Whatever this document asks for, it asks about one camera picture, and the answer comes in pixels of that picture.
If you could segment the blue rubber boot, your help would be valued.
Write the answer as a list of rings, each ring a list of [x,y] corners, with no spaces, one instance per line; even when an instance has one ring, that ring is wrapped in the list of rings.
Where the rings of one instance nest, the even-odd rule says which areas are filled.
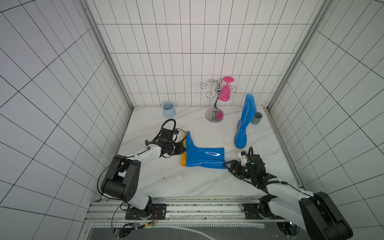
[[[224,148],[199,148],[194,145],[190,132],[185,135],[183,146],[186,151],[182,154],[183,167],[203,167],[209,169],[225,169]]]
[[[246,129],[251,123],[257,112],[255,98],[252,94],[247,94],[240,120],[237,124],[237,132],[234,138],[235,146],[238,149],[244,149],[247,145]]]

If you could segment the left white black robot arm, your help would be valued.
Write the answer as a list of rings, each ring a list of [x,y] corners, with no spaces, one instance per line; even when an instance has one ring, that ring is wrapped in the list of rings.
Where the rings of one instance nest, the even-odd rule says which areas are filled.
[[[152,141],[145,141],[145,148],[129,156],[116,155],[101,183],[100,192],[120,200],[138,210],[151,208],[151,198],[138,190],[141,168],[163,155],[181,155],[187,133],[181,129],[161,129]]]

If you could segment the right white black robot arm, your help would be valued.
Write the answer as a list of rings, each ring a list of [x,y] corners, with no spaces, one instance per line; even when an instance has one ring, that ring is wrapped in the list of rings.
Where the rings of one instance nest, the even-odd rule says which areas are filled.
[[[337,206],[324,192],[299,190],[270,173],[259,155],[243,155],[223,166],[237,179],[263,191],[257,214],[265,220],[280,217],[307,232],[312,240],[348,240],[354,233]]]

